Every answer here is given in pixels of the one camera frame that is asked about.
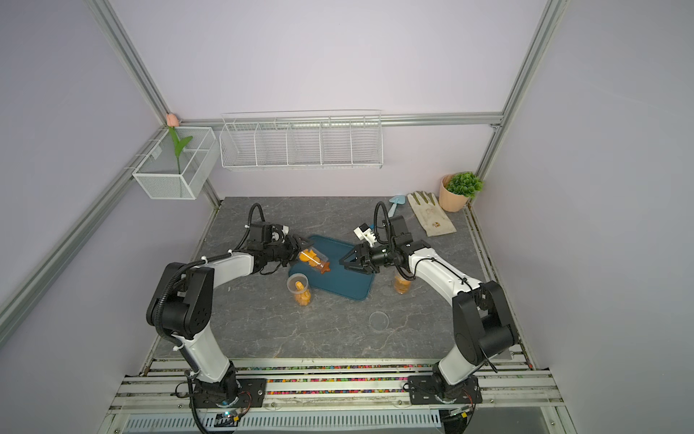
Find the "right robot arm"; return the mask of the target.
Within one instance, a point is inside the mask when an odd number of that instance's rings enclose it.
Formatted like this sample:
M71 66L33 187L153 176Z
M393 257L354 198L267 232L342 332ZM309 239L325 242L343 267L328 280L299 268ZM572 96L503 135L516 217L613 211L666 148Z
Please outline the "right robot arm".
M468 276L444 260L428 243L416 242L401 216L390 217L376 204L373 224L359 226L360 242L340 260L347 271L376 274L394 267L401 278L420 278L452 307L455 345L435 364L425 389L453 401L464 385L491 359L517 345L520 335L502 286Z

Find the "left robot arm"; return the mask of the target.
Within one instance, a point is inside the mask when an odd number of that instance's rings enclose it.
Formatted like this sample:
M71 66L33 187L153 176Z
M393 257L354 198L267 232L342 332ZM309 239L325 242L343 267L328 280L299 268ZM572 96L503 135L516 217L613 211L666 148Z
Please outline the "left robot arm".
M237 406L244 395L236 367L211 330L214 290L237 278L261 274L269 263L287 267L312 245L287 226L268 222L256 203L234 248L188 263L172 262L164 268L146 321L188 363L192 394L198 392L222 408Z

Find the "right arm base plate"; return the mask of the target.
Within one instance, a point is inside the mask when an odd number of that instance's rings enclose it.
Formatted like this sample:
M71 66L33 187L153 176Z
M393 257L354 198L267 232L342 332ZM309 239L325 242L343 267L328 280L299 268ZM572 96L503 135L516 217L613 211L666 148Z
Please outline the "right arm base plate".
M477 405L483 401L478 378L470 376L451 385L438 374L412 375L403 385L413 405L460 404Z

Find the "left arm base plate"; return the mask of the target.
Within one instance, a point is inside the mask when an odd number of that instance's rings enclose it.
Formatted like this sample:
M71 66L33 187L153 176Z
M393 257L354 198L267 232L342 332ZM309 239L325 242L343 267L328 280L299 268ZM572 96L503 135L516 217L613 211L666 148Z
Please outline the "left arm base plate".
M197 409L260 408L266 390L266 378L241 378L221 383L193 380L193 403Z

